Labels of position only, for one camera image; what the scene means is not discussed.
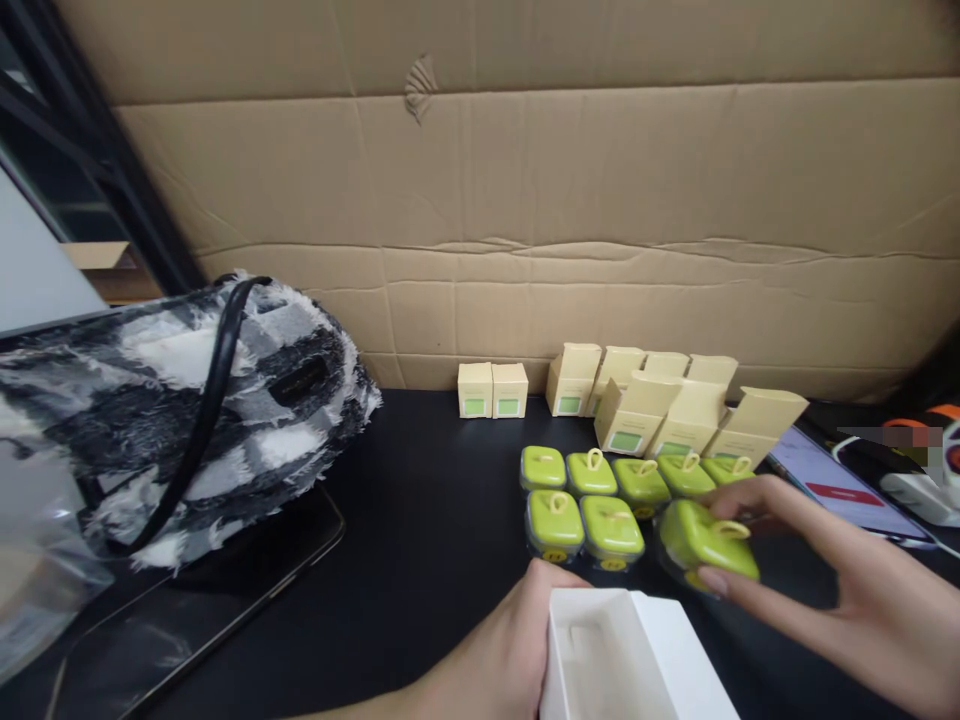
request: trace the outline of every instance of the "white cable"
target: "white cable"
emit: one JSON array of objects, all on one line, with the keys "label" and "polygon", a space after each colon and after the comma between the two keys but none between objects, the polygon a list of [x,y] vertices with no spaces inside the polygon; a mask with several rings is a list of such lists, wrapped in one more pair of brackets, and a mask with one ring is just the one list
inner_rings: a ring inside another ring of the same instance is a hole
[{"label": "white cable", "polygon": [[841,465],[843,465],[843,461],[840,459],[840,451],[843,450],[850,443],[855,443],[859,439],[860,438],[857,437],[856,435],[851,435],[846,440],[841,440],[836,445],[834,445],[833,450],[830,451],[830,454],[833,455],[833,459],[836,460]]},{"label": "white cable", "polygon": [[[857,437],[856,435],[851,435],[846,440],[841,440],[836,445],[834,445],[833,450],[830,451],[830,454],[833,456],[833,459],[836,460],[841,465],[843,465],[843,461],[840,459],[840,451],[843,450],[847,445],[850,445],[851,443],[855,443],[859,439],[860,438]],[[940,538],[938,538],[929,530],[926,530],[926,533],[927,535],[930,536],[930,539],[933,540],[934,543],[936,543],[938,548],[943,550],[948,555],[953,555],[953,557],[955,557],[957,560],[960,560],[960,552],[954,550],[952,547],[947,545],[945,542],[943,542]]]}]

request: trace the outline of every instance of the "fluffy bag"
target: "fluffy bag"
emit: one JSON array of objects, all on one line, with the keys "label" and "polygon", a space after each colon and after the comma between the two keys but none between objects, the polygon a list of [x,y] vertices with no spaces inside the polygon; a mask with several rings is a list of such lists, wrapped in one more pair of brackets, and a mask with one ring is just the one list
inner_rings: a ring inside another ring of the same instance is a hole
[{"label": "fluffy bag", "polygon": [[[230,312],[236,345],[218,378]],[[21,336],[0,355],[0,438],[22,459],[64,457],[88,538],[141,565],[178,567],[279,512],[380,403],[335,318],[246,275]]]}]

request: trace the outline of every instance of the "bag handle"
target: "bag handle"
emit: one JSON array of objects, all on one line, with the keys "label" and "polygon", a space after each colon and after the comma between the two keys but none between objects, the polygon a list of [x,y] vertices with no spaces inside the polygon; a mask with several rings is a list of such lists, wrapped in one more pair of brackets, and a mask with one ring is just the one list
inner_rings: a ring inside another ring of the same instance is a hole
[{"label": "bag handle", "polygon": [[243,323],[243,308],[247,304],[247,297],[255,285],[269,285],[271,282],[273,280],[268,277],[254,277],[238,282],[230,291],[227,302],[223,306],[223,313],[220,315],[217,338],[210,358],[210,369],[207,371],[207,382],[203,388],[200,409],[197,411],[197,419],[194,421],[193,431],[187,441],[183,458],[176,473],[167,483],[156,510],[153,511],[137,538],[129,545],[111,543],[119,554],[132,555],[149,545],[167,524],[177,503],[183,499],[190,487],[190,482],[196,475],[210,439],[213,437],[223,400],[227,396],[227,383],[230,381],[233,356],[237,351],[237,341],[240,339],[240,325]]}]

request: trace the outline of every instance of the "open white box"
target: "open white box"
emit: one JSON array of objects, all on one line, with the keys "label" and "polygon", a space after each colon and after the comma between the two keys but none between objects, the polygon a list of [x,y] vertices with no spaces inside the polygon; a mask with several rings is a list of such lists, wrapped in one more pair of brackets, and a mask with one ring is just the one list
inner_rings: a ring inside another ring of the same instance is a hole
[{"label": "open white box", "polygon": [[541,720],[734,720],[737,712],[676,600],[554,590]]}]

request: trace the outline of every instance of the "smartphone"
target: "smartphone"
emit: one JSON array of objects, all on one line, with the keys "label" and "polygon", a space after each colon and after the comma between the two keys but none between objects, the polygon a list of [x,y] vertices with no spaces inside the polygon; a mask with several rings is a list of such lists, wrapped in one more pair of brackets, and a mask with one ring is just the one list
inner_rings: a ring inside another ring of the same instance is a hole
[{"label": "smartphone", "polygon": [[770,451],[774,470],[830,512],[909,547],[936,547],[919,525],[833,459],[796,426]]}]

